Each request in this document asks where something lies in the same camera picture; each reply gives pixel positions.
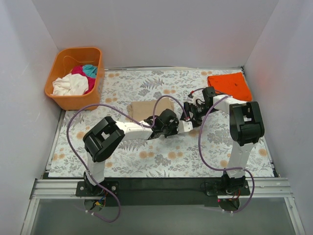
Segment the fern pattern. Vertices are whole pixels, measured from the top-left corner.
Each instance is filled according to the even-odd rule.
[[[207,86],[203,74],[225,74],[239,70],[142,70],[108,71],[103,82],[101,103],[127,113],[132,101],[155,100],[171,94],[183,103],[190,91]],[[174,103],[180,117],[181,109]],[[50,177],[82,177],[84,167],[68,145],[66,128],[76,111],[67,111],[62,123],[51,162]],[[87,161],[82,137],[106,116],[117,121],[129,121],[107,107],[81,112],[70,127],[69,137],[80,156]],[[198,150],[199,128],[190,133],[160,137],[155,140],[123,141],[105,162],[106,177],[220,177],[221,173],[208,169],[201,161]],[[229,161],[232,139],[229,135],[229,116],[212,113],[204,126],[201,139],[203,157],[208,164],[223,168]],[[247,168],[256,177],[273,176],[263,139],[251,152]]]

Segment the tan folded cloth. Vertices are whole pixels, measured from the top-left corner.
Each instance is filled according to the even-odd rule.
[[[127,111],[136,121],[142,121],[152,116],[153,108],[156,100],[151,101],[134,101],[127,105]],[[165,109],[174,111],[174,103],[169,98],[163,98],[159,101],[156,107],[156,115],[160,115]]]

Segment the orange bin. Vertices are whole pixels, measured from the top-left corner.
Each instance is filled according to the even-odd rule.
[[[94,65],[98,67],[93,89],[84,95],[58,96],[52,95],[52,82],[58,77],[69,74],[75,66]],[[62,50],[56,56],[48,80],[45,84],[45,94],[53,99],[64,110],[79,110],[88,104],[100,102],[104,80],[102,51],[96,47],[74,47]]]

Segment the white wall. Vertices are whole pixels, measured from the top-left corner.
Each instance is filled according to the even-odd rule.
[[[33,0],[59,49],[98,46],[106,68],[239,67],[278,0]]]
[[[313,2],[280,0],[246,65],[274,164],[313,234]]]
[[[20,234],[60,109],[44,95],[57,48],[31,0],[0,0],[0,234]]]

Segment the magenta cloth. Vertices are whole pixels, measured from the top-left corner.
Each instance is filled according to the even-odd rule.
[[[83,66],[75,66],[72,69],[72,74],[80,74],[82,76],[85,76],[88,79],[88,91],[86,91],[84,94],[88,94],[89,92],[91,92],[91,90],[94,87],[94,83],[96,81],[95,78],[92,77],[87,77],[86,74],[83,72]]]

